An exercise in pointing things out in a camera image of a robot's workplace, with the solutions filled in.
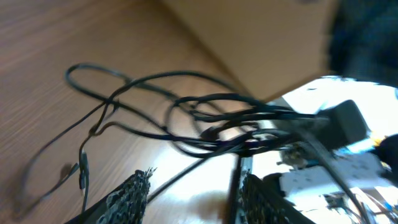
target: tangled cable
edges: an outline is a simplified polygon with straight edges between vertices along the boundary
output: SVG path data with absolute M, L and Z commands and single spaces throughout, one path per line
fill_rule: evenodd
M 73 78 L 72 73 L 76 70 L 90 69 L 96 70 L 99 72 L 104 72 L 114 77 L 120 78 L 124 81 L 125 85 L 118 88 L 114 91 L 110 96 L 104 96 L 95 91 L 91 91 L 80 84 L 78 84 Z M 175 93 L 165 90 L 159 86 L 151 85 L 148 83 L 150 80 L 160 79 L 164 77 L 181 77 L 181 76 L 189 76 L 196 77 L 207 80 L 209 82 L 215 83 L 223 88 L 229 90 L 231 93 L 217 93 L 206 96 L 186 96 L 179 97 Z M 278 129 L 261 129 L 257 121 L 262 120 L 297 120 L 297 119 L 313 119 L 315 115 L 312 114 L 299 114 L 292 111 L 289 108 L 282 106 L 272 106 L 268 105 L 264 102 L 256 100 L 250 96 L 244 96 L 239 94 L 239 91 L 235 89 L 233 86 L 210 76 L 204 75 L 202 73 L 193 72 L 193 71 L 173 71 L 173 72 L 164 72 L 158 73 L 155 75 L 149 75 L 144 78 L 139 78 L 133 80 L 129 78 L 127 75 L 115 71 L 110 70 L 99 65 L 94 65 L 90 63 L 79 63 L 70 67 L 65 72 L 65 80 L 66 82 L 74 89 L 80 91 L 81 93 L 88 95 L 92 98 L 95 98 L 101 103 L 91 110 L 87 115 L 82 117 L 75 124 L 71 125 L 69 128 L 64 130 L 50 142 L 48 142 L 44 147 L 42 147 L 37 154 L 29 161 L 23 175 L 22 175 L 22 194 L 24 193 L 24 188 L 27 183 L 27 178 L 29 176 L 29 172 L 34 164 L 34 162 L 39 158 L 39 156 L 48 148 L 52 143 L 62 137 L 65 133 L 70 131 L 75 126 L 79 125 L 86 118 L 91 116 L 95 111 L 98 111 L 100 108 L 103 108 L 103 112 L 98 120 L 98 122 L 89 130 L 88 137 L 83 141 L 79 148 L 79 160 L 69 171 L 69 173 L 62 178 L 53 188 L 51 188 L 46 194 L 38 198 L 31 206 L 27 207 L 24 211 L 21 211 L 19 216 L 23 217 L 26 213 L 31 211 L 38 203 L 40 203 L 43 199 L 48 197 L 52 192 L 57 190 L 63 183 L 68 180 L 70 176 L 72 176 L 77 170 L 80 171 L 79 181 L 80 188 L 84 190 L 84 199 L 81 212 L 83 213 L 86 209 L 86 203 L 88 199 L 88 189 L 89 189 L 89 167 L 88 167 L 88 156 L 84 151 L 85 144 L 95 136 L 101 135 L 106 129 L 114 126 L 120 128 L 129 133 L 142 136 L 145 138 L 158 139 L 164 141 L 170 141 L 172 145 L 180 152 L 200 158 L 197 162 L 192 164 L 190 167 L 183 170 L 181 173 L 170 179 L 163 186 L 157 189 L 152 195 L 148 198 L 148 203 L 153 201 L 160 193 L 162 193 L 166 188 L 176 182 L 178 179 L 189 173 L 194 168 L 198 167 L 200 164 L 204 163 L 207 159 L 215 156 L 220 156 L 222 154 L 227 153 L 235 153 L 241 157 L 250 157 L 255 154 L 276 150 L 283 146 L 284 144 L 288 144 L 290 142 L 298 141 L 302 136 L 294 133 L 288 133 L 286 131 L 281 131 Z M 166 99 L 170 100 L 172 104 L 169 106 L 167 111 L 165 112 L 164 123 L 161 124 L 156 121 L 154 118 L 151 118 L 149 114 L 146 114 L 143 111 L 140 111 L 137 108 L 134 108 L 128 104 L 120 102 L 117 97 L 130 90 L 131 88 L 140 88 L 147 91 L 152 91 L 158 93 Z M 232 111 L 225 112 L 223 111 L 214 101 L 216 100 L 229 100 L 229 101 L 238 101 L 243 102 L 248 105 L 249 109 L 240 110 L 240 111 Z M 218 114 L 206 113 L 204 111 L 200 111 L 198 107 L 202 104 L 207 104 L 208 106 L 215 109 Z M 113 109 L 109 113 L 109 106 L 113 106 Z M 156 127 L 163 134 L 156 133 L 148 133 L 145 131 L 140 131 L 131 126 L 128 126 L 124 123 L 118 121 L 110 121 L 106 123 L 106 120 L 112 116 L 118 109 L 126 110 L 130 113 L 134 113 L 138 115 L 140 118 L 146 120 L 149 124 Z M 190 138 L 184 136 L 178 136 L 171 132 L 171 117 L 174 110 L 180 109 L 187 115 L 192 118 L 192 124 L 194 129 L 198 132 L 199 138 Z M 206 130 L 202 130 L 198 125 L 199 122 L 204 123 L 218 123 L 221 124 L 217 126 L 213 126 Z M 225 131 L 231 128 L 239 128 L 243 133 L 239 136 L 236 136 L 232 139 L 221 140 L 220 132 Z M 271 139 L 261 140 L 255 137 L 258 134 L 272 134 L 275 136 Z M 188 150 L 185 146 L 195 147 L 197 149 L 206 150 L 207 152 L 199 153 Z

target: wood grain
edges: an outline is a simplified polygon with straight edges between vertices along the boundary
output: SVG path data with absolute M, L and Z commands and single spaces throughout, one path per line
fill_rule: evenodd
M 66 68 L 95 62 L 143 77 L 167 70 L 198 70 L 229 79 L 216 60 L 157 1 L 3 0 L 0 2 L 0 223 L 11 219 L 18 175 L 39 147 L 98 104 L 63 81 Z M 78 72 L 86 86 L 110 94 L 119 80 Z M 222 91 L 192 78 L 154 82 L 176 93 Z M 162 119 L 169 102 L 133 90 L 121 100 Z M 240 105 L 225 105 L 228 109 Z M 78 147 L 98 119 L 94 114 L 55 143 L 34 166 L 29 194 L 34 198 L 56 183 L 65 163 L 77 160 Z M 175 114 L 175 130 L 194 135 L 189 120 Z M 119 111 L 113 119 L 153 131 L 147 123 Z M 136 169 L 157 167 L 151 191 L 195 159 L 169 143 L 109 129 L 86 147 L 90 163 L 88 206 L 118 186 Z M 176 183 L 147 208 L 144 223 L 221 223 L 233 156 L 217 157 Z M 82 197 L 74 175 L 22 223 L 63 223 L 78 214 Z

